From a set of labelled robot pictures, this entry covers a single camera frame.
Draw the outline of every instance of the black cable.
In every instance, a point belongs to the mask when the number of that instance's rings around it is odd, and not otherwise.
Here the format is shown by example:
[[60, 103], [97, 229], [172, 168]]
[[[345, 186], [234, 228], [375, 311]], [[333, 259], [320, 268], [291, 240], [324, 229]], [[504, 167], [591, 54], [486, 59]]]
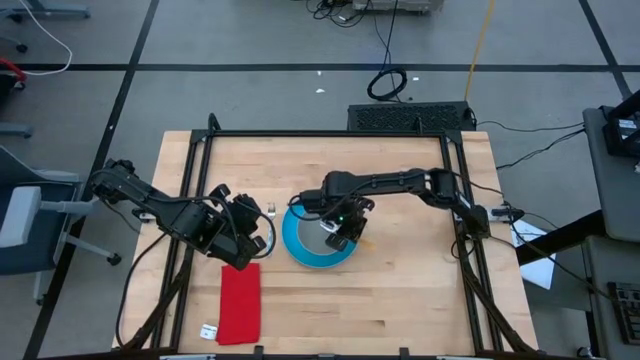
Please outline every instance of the black cable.
[[549, 221], [549, 219], [547, 219], [547, 218], [545, 218], [545, 217], [543, 217], [543, 216], [540, 216], [540, 215], [538, 215], [538, 214], [534, 214], [534, 213], [532, 213], [532, 212], [527, 212], [527, 211], [525, 211], [525, 212], [524, 212], [524, 214], [525, 214], [525, 215], [529, 215], [529, 216], [536, 217], [536, 218], [538, 218], [538, 219], [540, 219], [540, 220], [542, 220], [542, 221], [546, 222], [547, 224], [551, 225], [554, 229], [558, 229], [558, 228], [559, 228], [559, 227], [558, 227], [558, 225], [556, 225], [556, 224], [552, 223], [551, 221]]
[[[371, 99], [374, 99], [377, 101], [394, 101], [394, 102], [402, 103], [402, 100], [400, 100], [400, 97], [398, 96], [398, 94], [400, 94], [400, 92], [402, 92], [402, 90], [404, 90], [404, 88], [407, 86], [407, 72], [403, 68], [396, 67], [396, 68], [386, 69], [387, 59], [389, 59], [389, 65], [391, 65], [391, 51], [389, 50], [389, 47], [391, 46], [391, 37], [393, 35], [393, 28], [396, 22], [396, 13], [398, 11], [398, 1], [399, 0], [396, 0], [393, 6], [393, 15], [391, 16], [391, 26], [389, 27], [389, 36], [387, 37], [386, 43], [384, 39], [382, 39], [382, 36], [378, 31], [378, 21], [375, 13], [373, 14], [376, 33], [378, 35], [378, 38], [380, 39], [380, 41], [385, 47], [384, 60], [382, 61], [382, 67], [378, 71], [378, 74], [373, 78], [373, 80], [371, 80], [371, 82], [367, 86], [367, 95]], [[401, 78], [400, 85], [398, 85], [398, 87], [396, 87], [395, 80], [393, 79], [394, 74], [400, 75], [400, 78]], [[375, 84], [378, 82], [378, 80], [380, 80], [381, 78], [387, 75], [391, 76], [391, 84], [393, 85], [393, 90], [383, 95], [374, 94], [373, 87], [375, 86]]]
[[[380, 39], [380, 42], [382, 43], [382, 46], [384, 46], [384, 48], [385, 48], [385, 61], [386, 61], [386, 58], [388, 56], [389, 64], [392, 64], [393, 60], [391, 59], [391, 51], [389, 51], [389, 46], [387, 45], [387, 43], [382, 38], [382, 35], [380, 34], [380, 29], [378, 29], [378, 17], [376, 16], [376, 9], [373, 7], [373, 3], [371, 3], [371, 14], [373, 15], [373, 26], [374, 26], [374, 29], [376, 30], [376, 35], [378, 36], [378, 39]], [[393, 87], [393, 89], [395, 89], [396, 88], [396, 81], [393, 78], [393, 74], [391, 74], [390, 78], [391, 78], [391, 86]], [[398, 102], [400, 104], [403, 103], [403, 101], [400, 100], [400, 97], [397, 94], [396, 94], [396, 100], [394, 102]]]
[[451, 256], [453, 256], [453, 258], [456, 259], [456, 260], [468, 259], [469, 256], [471, 256], [471, 254], [473, 254], [473, 252], [476, 250], [476, 242], [473, 241], [473, 243], [471, 245], [471, 249], [469, 251], [467, 251], [464, 255], [458, 256], [453, 251], [453, 249], [455, 248], [457, 243], [458, 243], [458, 240], [457, 239], [454, 240], [453, 243], [451, 243], [451, 247], [449, 248], [449, 252], [451, 253]]
[[537, 129], [516, 129], [516, 128], [511, 128], [508, 126], [505, 126], [497, 121], [483, 121], [480, 123], [477, 123], [476, 126], [480, 126], [483, 124], [495, 124], [500, 126], [501, 128], [505, 129], [505, 130], [509, 130], [509, 131], [516, 131], [516, 132], [526, 132], [526, 133], [532, 133], [532, 132], [538, 132], [538, 131], [553, 131], [553, 130], [566, 130], [566, 129], [571, 129], [577, 126], [581, 126], [584, 125], [584, 123], [577, 123], [577, 124], [573, 124], [573, 125], [567, 125], [567, 126], [558, 126], [558, 127], [546, 127], [546, 128], [537, 128]]
[[[511, 210], [511, 206], [509, 205], [509, 203], [507, 203], [507, 206], [509, 208], [509, 210]], [[593, 291], [594, 293], [602, 296], [603, 298], [609, 300], [612, 304], [620, 306], [621, 308], [629, 311], [630, 313], [636, 313], [639, 312], [639, 310], [636, 309], [632, 309], [630, 307], [627, 307], [626, 305], [620, 303], [617, 299], [612, 298], [611, 296], [609, 296], [609, 294], [607, 294], [606, 292], [598, 289], [598, 287], [594, 286], [593, 284], [591, 284], [590, 282], [588, 282], [587, 280], [581, 278], [580, 276], [578, 276], [576, 273], [574, 273], [573, 271], [567, 269], [564, 265], [560, 264], [556, 259], [554, 259], [550, 254], [546, 254], [544, 251], [540, 250], [537, 246], [534, 246], [533, 244], [531, 244], [529, 241], [525, 240], [522, 237], [522, 234], [520, 232], [518, 232], [518, 229], [516, 229], [515, 227], [515, 223], [513, 221], [513, 216], [511, 215], [511, 211], [509, 211], [509, 217], [512, 219], [510, 222], [510, 226], [511, 229], [513, 230], [513, 232], [516, 234], [516, 237], [518, 238], [518, 240], [520, 242], [522, 242], [525, 246], [527, 246], [528, 248], [530, 248], [531, 250], [533, 250], [535, 253], [537, 253], [538, 255], [547, 258], [549, 261], [551, 261], [552, 263], [554, 263], [555, 265], [558, 266], [558, 268], [560, 268], [562, 271], [564, 271], [565, 273], [567, 273], [569, 276], [571, 276], [572, 278], [578, 280], [580, 283], [584, 284], [589, 290]], [[511, 247], [513, 247], [514, 249], [516, 248], [515, 245], [513, 245], [513, 243], [508, 242], [504, 239], [500, 239], [494, 236], [491, 236], [491, 238], [493, 239], [497, 239], [500, 240], [502, 242], [504, 242], [505, 244], [510, 245]]]
[[116, 208], [111, 206], [111, 204], [109, 204], [108, 202], [106, 202], [106, 201], [104, 201], [102, 199], [100, 199], [100, 202], [102, 202], [107, 207], [107, 209], [111, 210], [114, 214], [118, 215], [120, 217], [120, 219], [122, 219], [122, 221], [124, 221], [124, 223], [127, 224], [127, 227], [129, 227], [129, 229], [131, 229], [131, 231], [133, 231], [136, 234], [140, 235], [140, 230], [136, 229], [136, 227], [133, 226], [133, 224], [131, 224], [129, 222], [129, 220], [127, 220], [127, 218], [124, 216], [123, 213], [121, 213]]
[[551, 144], [547, 145], [546, 147], [544, 147], [542, 149], [538, 149], [538, 150], [532, 151], [532, 152], [528, 153], [527, 155], [521, 157], [520, 159], [518, 159], [518, 160], [516, 160], [516, 161], [514, 161], [512, 163], [500, 165], [500, 166], [496, 167], [496, 169], [497, 170], [502, 170], [502, 169], [505, 169], [505, 168], [510, 168], [510, 167], [516, 166], [520, 162], [529, 160], [532, 157], [534, 157], [534, 156], [536, 156], [538, 154], [541, 154], [541, 153], [551, 149], [553, 146], [555, 146], [555, 145], [557, 145], [557, 144], [559, 144], [559, 143], [561, 143], [563, 141], [567, 141], [567, 140], [573, 138], [574, 136], [576, 136], [576, 135], [578, 135], [578, 134], [580, 134], [580, 133], [582, 133], [584, 131], [585, 131], [584, 128], [582, 128], [582, 129], [580, 129], [578, 131], [574, 131], [572, 133], [563, 135], [562, 137], [554, 140]]
[[144, 249], [144, 251], [142, 251], [140, 255], [138, 255], [136, 260], [131, 265], [131, 269], [129, 269], [126, 279], [124, 280], [124, 289], [122, 290], [122, 297], [120, 298], [120, 306], [118, 307], [118, 315], [116, 317], [116, 341], [118, 342], [118, 345], [120, 345], [120, 347], [124, 346], [124, 342], [122, 341], [122, 337], [120, 336], [120, 320], [122, 317], [122, 310], [124, 309], [124, 303], [127, 300], [127, 292], [129, 290], [129, 282], [131, 281], [131, 275], [133, 275], [133, 270], [135, 270], [136, 266], [138, 266], [138, 263], [140, 262], [140, 260], [142, 260], [142, 258], [149, 251], [151, 251], [151, 249], [153, 249], [156, 245], [158, 245], [158, 243], [160, 243], [160, 240], [162, 240], [165, 236], [167, 236], [167, 234], [160, 235], [159, 238], [154, 240], [151, 243], [151, 245], [147, 246], [147, 248]]

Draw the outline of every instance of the black keyboard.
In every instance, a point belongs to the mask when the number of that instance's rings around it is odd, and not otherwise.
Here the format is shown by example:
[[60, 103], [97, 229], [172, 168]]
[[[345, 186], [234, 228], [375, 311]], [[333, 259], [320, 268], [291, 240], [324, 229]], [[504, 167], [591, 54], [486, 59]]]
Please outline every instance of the black keyboard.
[[640, 285], [610, 282], [609, 294], [614, 303], [618, 327], [625, 344], [640, 345]]

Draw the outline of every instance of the black metal frame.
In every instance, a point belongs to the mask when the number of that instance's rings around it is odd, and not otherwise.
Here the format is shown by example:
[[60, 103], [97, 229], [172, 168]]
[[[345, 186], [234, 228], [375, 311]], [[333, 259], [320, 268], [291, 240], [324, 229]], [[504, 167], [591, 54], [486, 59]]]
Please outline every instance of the black metal frame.
[[[290, 136], [298, 136], [298, 137], [403, 137], [403, 138], [434, 138], [439, 140], [440, 149], [442, 152], [442, 162], [443, 167], [448, 170], [453, 170], [451, 165], [451, 156], [449, 152], [449, 142], [454, 144], [456, 150], [457, 161], [460, 168], [460, 175], [463, 179], [468, 179], [469, 172], [466, 163], [466, 157], [464, 154], [464, 148], [462, 143], [462, 136], [460, 131], [446, 131], [446, 132], [422, 132], [418, 130], [417, 133], [407, 133], [407, 132], [350, 132], [350, 131], [289, 131], [289, 130], [281, 130], [281, 131], [238, 131], [238, 130], [221, 130], [220, 126], [213, 114], [209, 117], [209, 128], [206, 130], [192, 130], [189, 149], [187, 151], [187, 161], [185, 164], [185, 172], [183, 174], [182, 184], [181, 184], [181, 195], [188, 195], [189, 184], [191, 182], [191, 178], [193, 175], [193, 166], [195, 164], [195, 155], [196, 149], [200, 142], [204, 142], [204, 152], [201, 159], [201, 166], [198, 175], [198, 182], [196, 187], [196, 195], [202, 195], [204, 193], [204, 188], [206, 185], [207, 174], [209, 171], [209, 162], [212, 152], [212, 145], [214, 137], [290, 137]], [[468, 182], [463, 181], [462, 190], [466, 198], [473, 203], [473, 192], [471, 186]], [[459, 254], [466, 254], [466, 237], [464, 230], [461, 226], [457, 226], [457, 221], [455, 216], [452, 214], [452, 221], [454, 222], [455, 228], [455, 236], [456, 243]], [[86, 355], [74, 355], [74, 356], [65, 356], [59, 357], [55, 359], [85, 359], [85, 358], [119, 358], [119, 359], [157, 359], [158, 354], [162, 353], [164, 355], [170, 354], [178, 354], [179, 343], [180, 343], [180, 335], [182, 329], [182, 322], [184, 319], [184, 312], [186, 310], [186, 300], [188, 294], [188, 286], [189, 286], [189, 276], [191, 271], [192, 259], [193, 259], [193, 251], [186, 250], [183, 263], [181, 264], [180, 274], [183, 273], [184, 268], [186, 267], [187, 271], [182, 274], [184, 278], [178, 280], [173, 278], [173, 273], [175, 270], [175, 261], [177, 258], [178, 246], [177, 241], [172, 240], [172, 245], [175, 242], [174, 246], [170, 246], [169, 252], [167, 254], [167, 263], [165, 265], [165, 277], [163, 278], [163, 288], [165, 291], [161, 292], [161, 299], [163, 301], [167, 301], [167, 297], [164, 296], [168, 293], [169, 287], [175, 287], [175, 283], [179, 281], [182, 286], [179, 290], [178, 300], [176, 304], [176, 314], [174, 317], [174, 322], [170, 334], [170, 344], [169, 347], [160, 347], [161, 337], [162, 337], [162, 327], [164, 326], [164, 318], [157, 316], [156, 318], [161, 320], [157, 321], [156, 329], [153, 333], [151, 347], [146, 350], [135, 350], [135, 349], [121, 349], [121, 351], [114, 351], [110, 353], [101, 353], [101, 354], [86, 354]], [[486, 259], [484, 256], [484, 249], [482, 247], [481, 241], [475, 242], [475, 256], [477, 261], [479, 280], [474, 279], [469, 284], [467, 281], [464, 281], [464, 291], [465, 291], [465, 299], [467, 303], [467, 312], [469, 317], [469, 327], [471, 329], [471, 336], [473, 340], [474, 353], [477, 357], [482, 358], [491, 358], [496, 360], [510, 360], [510, 359], [545, 359], [545, 360], [565, 360], [565, 359], [573, 359], [567, 357], [558, 357], [558, 356], [550, 356], [545, 355], [544, 353], [532, 353], [526, 352], [526, 350], [522, 350], [522, 346], [519, 346], [520, 349], [517, 349], [516, 352], [505, 352], [502, 345], [502, 334], [501, 330], [497, 326], [498, 323], [502, 324], [502, 329], [506, 328], [510, 331], [511, 336], [515, 334], [515, 331], [509, 329], [508, 323], [506, 319], [500, 314], [499, 310], [493, 304], [492, 294], [491, 294], [491, 285], [489, 281], [489, 272], [487, 268]], [[473, 269], [471, 267], [471, 263], [469, 261], [468, 256], [461, 256], [460, 260], [460, 269], [463, 274], [463, 277], [468, 280], [469, 273], [473, 273]], [[482, 329], [480, 327], [480, 317], [478, 315], [478, 309], [476, 305], [476, 298], [478, 298], [485, 308], [487, 308], [487, 319], [490, 328], [491, 341], [493, 345], [493, 350], [484, 349], [484, 344], [482, 341]], [[490, 313], [494, 315], [497, 314], [495, 318], [490, 316]], [[264, 348], [262, 346], [255, 346], [253, 354], [216, 354], [216, 359], [218, 360], [310, 360], [310, 359], [320, 359], [326, 357], [327, 360], [364, 360], [364, 359], [373, 359], [373, 360], [427, 360], [427, 359], [437, 359], [438, 356], [412, 356], [409, 354], [409, 349], [407, 348], [399, 348], [399, 355], [319, 355], [319, 354], [309, 354], [309, 355], [267, 355], [264, 354]]]
[[[353, 131], [331, 131], [331, 130], [304, 130], [304, 131], [299, 131], [299, 130], [253, 130], [253, 131], [244, 131], [244, 130], [222, 130], [220, 129], [219, 124], [217, 123], [217, 121], [215, 120], [215, 117], [213, 115], [210, 115], [209, 117], [209, 129], [207, 130], [193, 130], [191, 133], [191, 139], [190, 139], [190, 144], [189, 144], [189, 151], [188, 151], [188, 158], [187, 158], [187, 165], [185, 166], [185, 174], [183, 177], [183, 181], [182, 181], [182, 187], [181, 187], [181, 195], [184, 193], [184, 195], [186, 195], [186, 193], [188, 192], [188, 184], [191, 180], [191, 176], [192, 176], [192, 169], [193, 169], [193, 163], [195, 161], [194, 157], [195, 157], [195, 149], [197, 147], [197, 144], [200, 142], [201, 139], [204, 139], [204, 153], [203, 153], [203, 157], [202, 157], [202, 162], [201, 162], [201, 166], [200, 166], [200, 174], [198, 176], [198, 185], [197, 185], [197, 189], [196, 189], [196, 195], [202, 195], [203, 191], [204, 191], [204, 186], [206, 184], [206, 175], [208, 173], [209, 170], [209, 160], [210, 160], [210, 156], [211, 156], [211, 150], [212, 150], [212, 143], [213, 143], [213, 138], [214, 137], [291, 137], [291, 136], [296, 136], [296, 137], [417, 137], [417, 138], [437, 138], [440, 142], [440, 148], [441, 148], [441, 152], [442, 152], [442, 161], [443, 161], [443, 166], [445, 169], [448, 170], [452, 170], [452, 165], [451, 165], [451, 156], [449, 154], [449, 147], [448, 147], [448, 143], [449, 141], [452, 141], [455, 145], [455, 150], [456, 150], [456, 156], [457, 156], [457, 161], [458, 161], [458, 166], [460, 168], [460, 173], [463, 176], [463, 178], [468, 178], [469, 173], [468, 173], [468, 168], [467, 168], [467, 164], [466, 164], [466, 158], [464, 155], [464, 148], [463, 148], [463, 144], [462, 144], [462, 136], [460, 134], [460, 131], [451, 131], [451, 132], [446, 132], [443, 133], [442, 131], [427, 131], [427, 132], [423, 132], [423, 131], [419, 131], [419, 132], [378, 132], [378, 131], [358, 131], [358, 132], [353, 132]], [[467, 199], [469, 199], [470, 202], [473, 203], [473, 192], [471, 187], [469, 186], [468, 182], [463, 182], [463, 192], [464, 195], [467, 197]], [[465, 238], [464, 238], [464, 234], [461, 233], [460, 229], [458, 229], [458, 227], [456, 227], [456, 241], [457, 241], [457, 246], [458, 246], [458, 251], [460, 254], [466, 253], [466, 246], [465, 246]], [[491, 284], [489, 281], [489, 271], [487, 268], [487, 263], [486, 263], [486, 259], [485, 259], [485, 255], [484, 255], [484, 249], [482, 247], [482, 243], [481, 242], [477, 242], [475, 244], [476, 247], [476, 251], [475, 251], [475, 255], [476, 255], [476, 262], [477, 262], [477, 266], [478, 266], [478, 271], [480, 274], [480, 279], [481, 279], [481, 283], [482, 283], [482, 287], [483, 289], [487, 292], [487, 294], [489, 294], [490, 297], [492, 297], [491, 295]], [[178, 247], [172, 247], [169, 249], [169, 253], [167, 255], [167, 265], [165, 268], [165, 277], [163, 278], [163, 285], [165, 283], [170, 283], [171, 282], [171, 277], [173, 274], [173, 270], [175, 269], [175, 260], [176, 260], [176, 254], [178, 251]], [[187, 252], [185, 253], [185, 257], [183, 259], [183, 261], [189, 261], [191, 262], [191, 259], [193, 257], [193, 252], [189, 252], [187, 250]], [[469, 259], [466, 257], [463, 257], [461, 261], [465, 261], [465, 262], [469, 262]], [[176, 314], [174, 317], [174, 323], [173, 323], [173, 328], [171, 331], [171, 341], [170, 341], [170, 347], [171, 348], [175, 348], [177, 349], [179, 347], [179, 343], [180, 343], [180, 334], [181, 334], [181, 326], [182, 326], [182, 321], [183, 321], [183, 317], [184, 317], [184, 311], [185, 311], [185, 307], [186, 307], [186, 300], [187, 300], [187, 291], [188, 291], [188, 279], [187, 282], [184, 286], [184, 288], [180, 291], [179, 296], [178, 296], [178, 301], [176, 304]], [[484, 346], [483, 346], [483, 341], [482, 341], [482, 330], [480, 327], [480, 318], [478, 315], [478, 309], [477, 309], [477, 305], [476, 305], [476, 298], [474, 295], [474, 292], [472, 291], [472, 289], [469, 287], [469, 285], [467, 283], [464, 283], [464, 289], [465, 289], [465, 298], [466, 298], [466, 303], [467, 303], [467, 311], [468, 311], [468, 316], [469, 316], [469, 324], [470, 324], [470, 328], [471, 328], [471, 334], [472, 334], [472, 339], [473, 339], [473, 346], [474, 346], [474, 351], [475, 353], [479, 353], [481, 351], [484, 350]], [[158, 347], [160, 344], [160, 338], [162, 336], [162, 330], [158, 330], [161, 329], [162, 326], [164, 325], [164, 319], [162, 319], [163, 321], [160, 321], [158, 324], [158, 328], [156, 329], [157, 331], [154, 333], [157, 334], [155, 335], [156, 337], [154, 337], [154, 342], [152, 342], [151, 346], [152, 347]], [[500, 331], [498, 330], [496, 324], [493, 322], [493, 320], [489, 317], [488, 318], [489, 321], [489, 326], [491, 329], [491, 338], [492, 338], [492, 344], [493, 344], [493, 348], [496, 351], [503, 351], [503, 346], [502, 346], [502, 337], [500, 335]], [[234, 357], [234, 358], [240, 358], [243, 355], [237, 354], [238, 357]]]

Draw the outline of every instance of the table leg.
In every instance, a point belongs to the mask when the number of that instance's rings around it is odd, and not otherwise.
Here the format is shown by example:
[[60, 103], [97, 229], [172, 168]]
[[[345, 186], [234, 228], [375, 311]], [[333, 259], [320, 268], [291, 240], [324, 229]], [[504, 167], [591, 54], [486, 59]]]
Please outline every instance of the table leg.
[[[551, 255], [584, 242], [590, 235], [606, 236], [602, 210], [594, 211], [529, 243], [543, 253]], [[526, 245], [519, 246], [516, 254], [521, 266], [544, 258]]]

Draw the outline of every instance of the black floor stripe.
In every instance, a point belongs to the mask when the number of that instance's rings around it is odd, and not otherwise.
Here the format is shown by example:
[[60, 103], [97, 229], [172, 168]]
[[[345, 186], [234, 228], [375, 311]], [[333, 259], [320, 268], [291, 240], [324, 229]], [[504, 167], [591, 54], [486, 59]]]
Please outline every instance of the black floor stripe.
[[[152, 0], [147, 10], [147, 15], [145, 16], [142, 28], [138, 35], [133, 54], [131, 54], [131, 59], [129, 60], [124, 79], [122, 80], [120, 91], [118, 92], [118, 95], [116, 97], [113, 109], [111, 110], [111, 115], [109, 116], [109, 121], [107, 122], [104, 134], [102, 136], [102, 141], [100, 141], [100, 146], [98, 147], [96, 157], [94, 159], [93, 165], [91, 166], [91, 172], [102, 168], [106, 160], [107, 154], [109, 152], [109, 146], [111, 145], [111, 140], [113, 138], [113, 133], [115, 132], [116, 126], [118, 125], [118, 120], [120, 119], [122, 108], [127, 99], [129, 89], [131, 88], [133, 76], [135, 75], [136, 66], [140, 61], [142, 49], [144, 48], [147, 36], [149, 35], [149, 30], [151, 29], [151, 24], [153, 23], [153, 18], [158, 8], [158, 2], [159, 0]], [[90, 200], [91, 197], [91, 190], [89, 189], [89, 187], [85, 187], [84, 193], [82, 194], [82, 199], [86, 201]], [[79, 236], [80, 232], [82, 231], [83, 225], [84, 221], [78, 221], [71, 228], [70, 233], [74, 236]], [[71, 244], [66, 244], [64, 246], [62, 256], [58, 261], [53, 279], [51, 280], [51, 284], [49, 285], [49, 289], [47, 291], [47, 296], [45, 297], [42, 309], [40, 309], [40, 314], [38, 315], [38, 319], [36, 320], [36, 324], [31, 333], [29, 343], [25, 350], [25, 359], [36, 359], [38, 357], [38, 353], [40, 352], [40, 348], [42, 347], [42, 342], [44, 341], [45, 335], [47, 333], [47, 328], [49, 327], [51, 317], [53, 316], [53, 311], [55, 310], [56, 303], [58, 302], [58, 297], [60, 295], [60, 291], [62, 290], [62, 285], [64, 284], [67, 271], [69, 270], [69, 266], [71, 265], [74, 251], [75, 246]]]
[[602, 55], [604, 55], [605, 60], [607, 60], [607, 64], [611, 67], [611, 73], [613, 74], [613, 78], [618, 85], [618, 89], [622, 94], [623, 98], [628, 98], [631, 96], [631, 90], [629, 89], [629, 85], [618, 66], [618, 62], [616, 61], [615, 56], [613, 55], [613, 51], [611, 51], [611, 47], [609, 47], [609, 43], [607, 39], [604, 37], [604, 33], [600, 28], [600, 24], [598, 24], [598, 20], [596, 19], [596, 15], [593, 13], [593, 9], [591, 9], [591, 5], [587, 0], [579, 0], [580, 6], [582, 7], [582, 11], [584, 11], [584, 15], [587, 17], [587, 21], [589, 22], [589, 26], [591, 26], [591, 31], [593, 31], [593, 35], [596, 37], [596, 41], [600, 46], [600, 50], [602, 51]]
[[[63, 64], [19, 64], [27, 71], [51, 71]], [[309, 64], [139, 64], [136, 71], [177, 71], [177, 72], [251, 72], [251, 71], [378, 71], [381, 64], [362, 63], [309, 63]], [[394, 64], [409, 71], [467, 72], [470, 64]], [[640, 65], [619, 66], [621, 71], [640, 72]], [[75, 64], [68, 71], [127, 71], [128, 64]], [[613, 72], [610, 65], [517, 65], [517, 64], [478, 64], [477, 72]]]

